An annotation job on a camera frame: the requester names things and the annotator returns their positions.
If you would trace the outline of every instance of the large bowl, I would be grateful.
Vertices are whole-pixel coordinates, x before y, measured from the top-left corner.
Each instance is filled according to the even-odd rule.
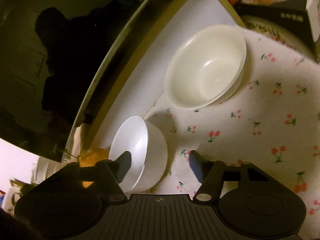
[[[162,177],[168,160],[167,143],[161,131],[139,116],[127,119],[113,139],[109,159],[131,152],[132,164],[119,184],[124,193],[143,192]]]
[[[245,58],[245,40],[237,27],[214,25],[199,31],[177,50],[168,66],[164,78],[168,101],[188,110],[216,101],[240,84]]]

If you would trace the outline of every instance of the cherry pattern tablecloth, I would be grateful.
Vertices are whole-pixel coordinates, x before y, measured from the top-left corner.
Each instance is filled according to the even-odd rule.
[[[146,115],[165,136],[169,155],[165,177],[150,192],[193,197],[200,183],[189,167],[191,150],[227,165],[249,161],[303,199],[307,217],[300,236],[319,237],[320,67],[267,37],[241,32],[247,58],[231,98],[186,111],[163,93]],[[197,80],[184,86],[197,86]]]

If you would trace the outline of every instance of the white bowl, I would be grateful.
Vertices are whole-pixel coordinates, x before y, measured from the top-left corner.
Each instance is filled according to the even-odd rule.
[[[214,25],[199,31],[177,50],[168,66],[164,78],[168,101],[189,110],[216,101],[239,78],[245,57],[245,40],[237,27]]]
[[[167,143],[161,131],[139,116],[127,119],[113,139],[109,159],[131,152],[132,164],[119,184],[124,193],[143,192],[161,179],[168,159]]]

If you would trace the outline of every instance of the wooden edge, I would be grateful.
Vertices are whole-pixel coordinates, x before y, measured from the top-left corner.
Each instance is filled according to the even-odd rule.
[[[97,134],[100,125],[102,124],[106,114],[110,110],[113,102],[116,100],[116,97],[120,93],[121,89],[123,88],[124,84],[130,77],[132,71],[135,69],[139,61],[145,55],[147,50],[149,49],[150,45],[153,43],[155,38],[158,36],[160,31],[167,25],[167,23],[173,18],[173,16],[177,13],[177,11],[184,5],[187,0],[174,0],[169,7],[164,11],[161,17],[156,21],[147,35],[143,38],[140,45],[137,47],[135,52],[133,53],[132,57],[120,73],[119,77],[117,78],[115,84],[111,88],[110,93],[107,95],[105,101],[100,108],[96,118],[94,119],[83,144],[83,149],[88,150],[90,145]]]
[[[242,21],[242,19],[237,14],[236,10],[233,8],[233,6],[229,3],[228,0],[219,0],[219,2],[223,5],[223,7],[228,11],[228,13],[239,26],[246,28],[244,22]]]

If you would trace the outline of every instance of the bowl rim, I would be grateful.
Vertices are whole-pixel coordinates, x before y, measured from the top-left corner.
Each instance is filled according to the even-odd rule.
[[[138,116],[138,115],[131,116],[131,117],[129,117],[128,119],[126,119],[126,120],[122,123],[122,125],[119,127],[119,129],[117,130],[116,135],[114,136],[114,138],[113,138],[113,140],[112,140],[112,143],[111,143],[110,152],[109,152],[109,159],[110,159],[110,160],[113,160],[113,159],[112,159],[112,156],[111,156],[111,155],[112,155],[112,146],[114,145],[114,141],[115,141],[117,135],[120,133],[121,129],[123,129],[123,127],[124,127],[125,125],[127,125],[128,122],[132,121],[132,119],[138,119],[138,120],[142,120],[142,121],[143,121],[143,124],[144,124],[144,125],[143,125],[143,128],[145,129],[145,132],[146,132],[146,135],[147,135],[147,142],[146,142],[146,149],[145,149],[145,152],[144,152],[144,162],[143,162],[143,166],[142,166],[142,168],[141,168],[141,172],[140,172],[139,176],[137,177],[135,183],[133,184],[133,186],[132,186],[131,188],[129,188],[128,190],[123,190],[123,189],[121,188],[122,191],[124,191],[124,192],[130,192],[130,191],[132,191],[132,190],[134,189],[134,187],[137,185],[137,183],[140,181],[141,176],[142,176],[142,173],[143,173],[143,171],[144,171],[144,169],[145,169],[145,163],[146,163],[147,151],[148,151],[148,143],[149,143],[149,132],[148,132],[148,127],[147,127],[146,121],[145,121],[142,117],[140,117],[140,116]]]
[[[169,79],[172,76],[173,70],[174,70],[174,65],[176,64],[177,59],[180,57],[180,54],[182,53],[182,51],[185,49],[185,47],[187,47],[188,45],[190,45],[194,40],[196,40],[197,38],[201,37],[204,33],[210,32],[211,30],[217,30],[217,29],[224,29],[224,30],[228,30],[228,31],[232,31],[235,35],[238,36],[239,40],[241,40],[241,42],[243,43],[243,45],[241,46],[242,48],[242,58],[241,58],[241,62],[239,65],[239,68],[235,74],[235,76],[233,77],[232,81],[229,83],[229,85],[222,91],[220,92],[217,96],[215,96],[214,98],[207,100],[206,103],[204,104],[200,104],[200,105],[196,105],[196,106],[181,106],[175,103],[175,101],[178,100],[174,100],[170,95],[169,95]],[[244,68],[244,63],[246,60],[246,56],[247,56],[247,45],[244,39],[244,36],[241,34],[240,32],[241,27],[239,26],[230,26],[230,25],[211,25],[209,27],[206,27],[202,30],[199,30],[198,32],[196,32],[195,34],[193,34],[190,38],[188,38],[175,52],[175,54],[173,55],[167,71],[165,73],[164,76],[164,93],[166,94],[166,98],[169,101],[170,104],[172,104],[173,106],[175,106],[178,109],[184,109],[184,110],[195,110],[204,106],[207,106],[209,104],[211,104],[212,102],[216,101],[217,99],[219,99],[221,96],[223,96],[231,87],[232,85],[236,82],[236,80],[239,78],[240,73],[242,71],[242,69]]]

